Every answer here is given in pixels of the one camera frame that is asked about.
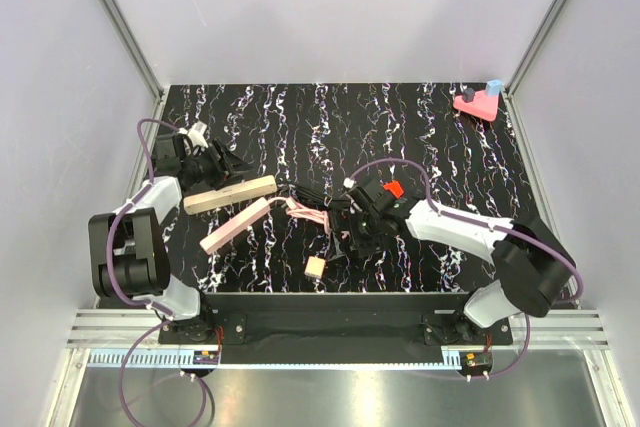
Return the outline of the pink plug adapter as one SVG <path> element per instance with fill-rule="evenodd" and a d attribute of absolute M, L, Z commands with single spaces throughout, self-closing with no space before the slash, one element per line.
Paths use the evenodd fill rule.
<path fill-rule="evenodd" d="M 304 275 L 312 279 L 321 279 L 323 276 L 325 267 L 326 267 L 325 259 L 322 259 L 316 256 L 310 256 L 307 259 L 307 262 L 305 265 Z"/>

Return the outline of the beige power strip red sockets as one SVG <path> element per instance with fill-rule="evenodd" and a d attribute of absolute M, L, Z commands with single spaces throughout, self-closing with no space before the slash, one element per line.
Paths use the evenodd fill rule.
<path fill-rule="evenodd" d="M 275 177 L 273 175 L 263 176 L 219 190 L 187 196 L 183 199 L 183 209 L 188 215 L 196 215 L 273 194 L 277 190 Z"/>

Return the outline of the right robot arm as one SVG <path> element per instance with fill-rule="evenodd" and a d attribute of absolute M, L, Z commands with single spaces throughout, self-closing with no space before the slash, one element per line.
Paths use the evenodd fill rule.
<path fill-rule="evenodd" d="M 351 203 L 347 239 L 352 252 L 369 256 L 381 250 L 386 239 L 409 235 L 461 250 L 494 267 L 495 279 L 472 291 L 453 312 L 425 317 L 428 344 L 479 344 L 512 315 L 545 317 L 575 269 L 537 216 L 519 222 L 464 212 L 411 196 L 397 182 L 347 179 L 344 190 Z"/>

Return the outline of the red block on right arm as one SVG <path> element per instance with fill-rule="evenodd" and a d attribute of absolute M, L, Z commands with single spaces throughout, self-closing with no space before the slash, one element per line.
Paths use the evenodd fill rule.
<path fill-rule="evenodd" d="M 400 199 L 405 194 L 405 190 L 398 180 L 384 184 L 383 188 L 390 192 L 396 199 Z"/>

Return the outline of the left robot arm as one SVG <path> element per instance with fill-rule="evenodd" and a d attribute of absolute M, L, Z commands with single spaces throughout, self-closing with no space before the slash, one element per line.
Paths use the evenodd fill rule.
<path fill-rule="evenodd" d="M 206 125 L 157 137 L 151 176 L 125 204 L 88 222 L 93 288 L 101 299 L 152 310 L 166 330 L 194 343 L 221 340 L 223 328 L 203 293 L 171 272 L 161 224 L 192 188 L 212 193 L 238 184 L 251 165 L 216 139 Z"/>

